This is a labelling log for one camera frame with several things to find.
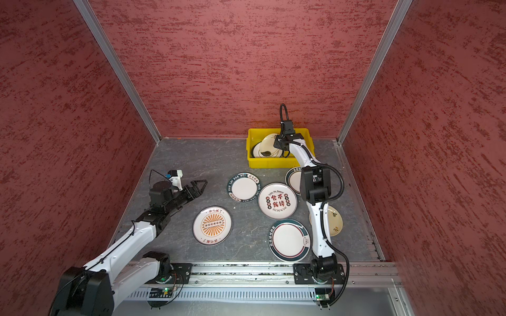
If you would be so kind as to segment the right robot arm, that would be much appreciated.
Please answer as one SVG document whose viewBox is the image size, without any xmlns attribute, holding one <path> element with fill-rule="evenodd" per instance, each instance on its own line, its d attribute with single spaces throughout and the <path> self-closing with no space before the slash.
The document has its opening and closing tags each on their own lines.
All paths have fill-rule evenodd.
<svg viewBox="0 0 506 316">
<path fill-rule="evenodd" d="M 341 173 L 316 159 L 302 134 L 282 128 L 274 147 L 293 155 L 301 167 L 300 196 L 306 202 L 312 221 L 312 277 L 318 281 L 344 276 L 337 257 L 346 258 L 331 241 L 328 220 L 329 202 L 339 199 L 345 189 Z"/>
</svg>

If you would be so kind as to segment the cream plate black floral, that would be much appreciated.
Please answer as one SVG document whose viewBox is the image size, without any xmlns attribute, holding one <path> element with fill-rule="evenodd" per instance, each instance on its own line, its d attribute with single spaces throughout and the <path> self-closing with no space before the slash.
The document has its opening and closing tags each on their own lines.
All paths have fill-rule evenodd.
<svg viewBox="0 0 506 316">
<path fill-rule="evenodd" d="M 261 157 L 279 157 L 282 154 L 282 151 L 274 146 L 277 136 L 277 134 L 269 134 L 260 142 Z"/>
</svg>

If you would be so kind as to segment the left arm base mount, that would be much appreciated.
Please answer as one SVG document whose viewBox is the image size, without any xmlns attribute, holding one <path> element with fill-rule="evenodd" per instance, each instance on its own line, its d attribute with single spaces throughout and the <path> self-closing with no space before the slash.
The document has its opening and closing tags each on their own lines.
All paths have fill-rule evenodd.
<svg viewBox="0 0 506 316">
<path fill-rule="evenodd" d="M 192 263 L 172 263 L 170 272 L 164 272 L 161 277 L 157 276 L 155 279 L 147 281 L 146 284 L 166 287 L 171 284 L 188 284 L 192 268 Z"/>
</svg>

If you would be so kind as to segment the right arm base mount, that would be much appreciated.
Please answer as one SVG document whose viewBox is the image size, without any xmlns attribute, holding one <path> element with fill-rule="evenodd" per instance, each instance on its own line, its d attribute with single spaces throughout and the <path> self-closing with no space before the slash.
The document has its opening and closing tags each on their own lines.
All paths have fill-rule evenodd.
<svg viewBox="0 0 506 316">
<path fill-rule="evenodd" d="M 313 263 L 295 263 L 293 265 L 295 284 L 324 285 L 344 284 L 346 273 L 342 264 L 319 266 Z"/>
</svg>

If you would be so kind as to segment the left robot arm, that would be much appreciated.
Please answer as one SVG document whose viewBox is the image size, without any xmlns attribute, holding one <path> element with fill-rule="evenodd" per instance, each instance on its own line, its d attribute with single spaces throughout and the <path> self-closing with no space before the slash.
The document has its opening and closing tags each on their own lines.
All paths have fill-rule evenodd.
<svg viewBox="0 0 506 316">
<path fill-rule="evenodd" d="M 176 212 L 203 195 L 207 184 L 194 180 L 183 186 L 180 176 L 155 183 L 148 209 L 117 242 L 84 266 L 64 272 L 49 315 L 112 315 L 143 284 L 166 281 L 172 272 L 167 254 L 151 251 L 134 267 L 128 264 L 162 233 Z"/>
</svg>

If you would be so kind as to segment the white plate black cloud emblem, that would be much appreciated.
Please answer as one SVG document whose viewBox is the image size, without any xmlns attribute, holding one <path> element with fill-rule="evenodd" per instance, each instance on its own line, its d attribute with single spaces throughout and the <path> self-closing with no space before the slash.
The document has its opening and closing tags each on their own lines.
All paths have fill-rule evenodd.
<svg viewBox="0 0 506 316">
<path fill-rule="evenodd" d="M 260 152 L 260 143 L 255 145 L 252 149 L 252 158 L 263 158 L 263 155 Z"/>
</svg>

